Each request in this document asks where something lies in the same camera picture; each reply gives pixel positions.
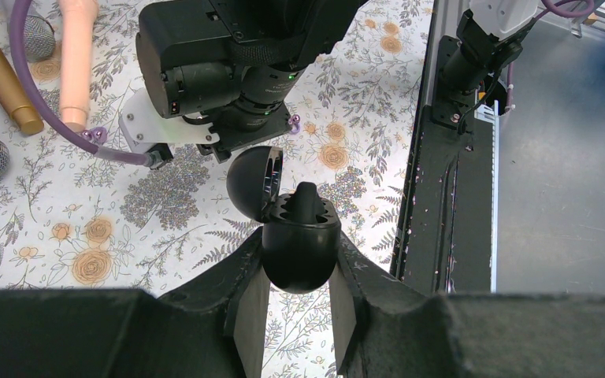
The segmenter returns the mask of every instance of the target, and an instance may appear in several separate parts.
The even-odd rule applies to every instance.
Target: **cable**
[[[574,1],[562,1],[562,2],[557,2],[555,4],[553,4],[553,0],[541,0],[541,2],[544,4],[544,6],[546,7],[546,10],[544,10],[542,13],[540,13],[539,16],[537,16],[537,20],[539,20],[541,17],[544,16],[544,14],[551,12],[553,14],[556,14],[560,17],[565,17],[565,18],[577,18],[577,17],[586,17],[586,16],[590,16],[590,14],[592,12],[595,12],[595,0],[579,0],[579,2],[584,2],[586,4],[585,8],[583,8],[583,10],[577,11],[577,12],[570,12],[568,10],[563,10],[560,9],[559,7],[562,5],[565,5],[567,3],[570,2],[574,2]]]
[[[22,83],[24,92],[31,100],[33,106],[38,110],[40,116],[70,143],[87,151],[97,158],[121,161],[126,164],[152,166],[154,159],[149,154],[134,154],[131,152],[114,150],[111,148],[97,146],[73,132],[57,117],[38,92],[29,66],[26,53],[24,52],[24,22],[27,18],[29,6],[32,0],[16,0],[10,17],[10,53],[13,57],[13,66],[17,77]]]
[[[467,118],[467,115],[471,114],[475,110],[479,109],[479,106],[484,105],[486,103],[486,99],[488,98],[488,96],[490,96],[492,94],[492,92],[495,90],[495,88],[497,88],[497,82],[499,81],[500,75],[502,75],[501,69],[497,70],[495,72],[495,75],[493,75],[492,83],[491,83],[490,87],[488,87],[488,90],[484,94],[484,97],[482,97],[479,101],[477,101],[477,103],[474,104],[474,106],[472,106],[470,108],[470,110],[467,110],[466,112],[464,112],[462,114],[462,117],[460,117],[460,120],[458,121],[458,133],[459,134],[463,134],[465,132],[465,130],[467,129],[467,127],[466,127],[467,125],[465,124],[465,119]]]

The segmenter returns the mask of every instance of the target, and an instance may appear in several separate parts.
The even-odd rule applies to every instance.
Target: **orange rose print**
[[[396,37],[389,35],[381,39],[381,48],[389,53],[397,54],[403,50],[403,44]]]
[[[308,132],[309,134],[316,134],[317,125],[313,124],[311,122],[305,122],[305,131]]]
[[[384,32],[387,32],[390,35],[395,35],[400,33],[400,28],[398,28],[398,25],[393,24],[392,22],[387,22],[384,24]]]
[[[61,74],[61,61],[55,58],[38,61],[29,66],[29,71],[37,80],[54,80]]]
[[[71,235],[70,228],[70,224],[57,223],[52,227],[52,236],[59,241],[66,240]]]
[[[107,252],[88,249],[77,255],[73,261],[72,274],[77,282],[92,285],[103,281],[110,272],[112,259]]]
[[[105,242],[113,232],[113,226],[104,219],[94,219],[84,226],[85,235],[90,245],[99,245]]]
[[[325,166],[331,169],[341,169],[349,164],[347,150],[336,144],[327,144],[321,148],[319,158]]]
[[[24,260],[29,260],[30,258],[34,258],[38,254],[38,248],[26,246],[20,249],[17,254]]]
[[[342,126],[342,124],[338,124],[337,122],[332,122],[329,124],[326,132],[332,140],[344,139],[344,126]]]

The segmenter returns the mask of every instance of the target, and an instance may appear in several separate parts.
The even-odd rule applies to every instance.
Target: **white bracket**
[[[189,114],[196,118],[200,114]],[[147,89],[138,90],[121,110],[119,127],[132,152],[143,154],[157,143],[212,144],[219,135],[211,133],[211,123],[194,125],[182,117],[165,119],[158,115]]]

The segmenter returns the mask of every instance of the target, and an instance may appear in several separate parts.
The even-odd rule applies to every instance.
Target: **tube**
[[[27,19],[29,6],[32,0],[16,0],[13,7],[13,13],[10,18],[10,53],[13,57],[13,66],[17,76],[22,83],[24,92],[26,92],[33,106],[39,111],[40,116],[61,136],[66,138],[72,144],[80,149],[95,155],[97,158],[105,158],[114,161],[120,161],[131,165],[150,166],[152,159],[147,154],[134,154],[132,152],[119,151],[111,148],[97,146],[81,136],[74,133],[54,114],[52,109],[45,103],[45,99],[38,92],[38,88],[33,82],[29,67],[27,64],[26,53],[24,52],[24,22]]]
[[[585,8],[583,8],[583,10],[580,10],[577,12],[570,12],[568,10],[560,9],[559,6],[567,4],[572,1],[558,2],[556,4],[553,4],[553,0],[541,0],[541,2],[546,7],[547,11],[549,11],[553,14],[556,14],[560,17],[565,17],[565,18],[586,17],[586,16],[590,16],[590,14],[592,12],[595,12],[595,0],[579,0],[579,1],[585,2],[585,4],[586,4]],[[544,12],[542,12],[539,16],[537,16],[537,20],[540,19],[545,14]]]

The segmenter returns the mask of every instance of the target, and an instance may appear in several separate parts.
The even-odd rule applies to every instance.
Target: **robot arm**
[[[489,73],[518,58],[535,24],[537,0],[473,0],[458,24],[460,48],[444,66],[442,80],[460,91],[478,87]]]
[[[121,119],[129,146],[195,143],[222,162],[234,150],[289,132],[288,92],[319,54],[344,38],[366,1],[149,4],[139,16],[135,46],[151,104],[142,95],[134,99],[138,104],[127,104],[137,112]],[[157,116],[153,127],[150,113]]]

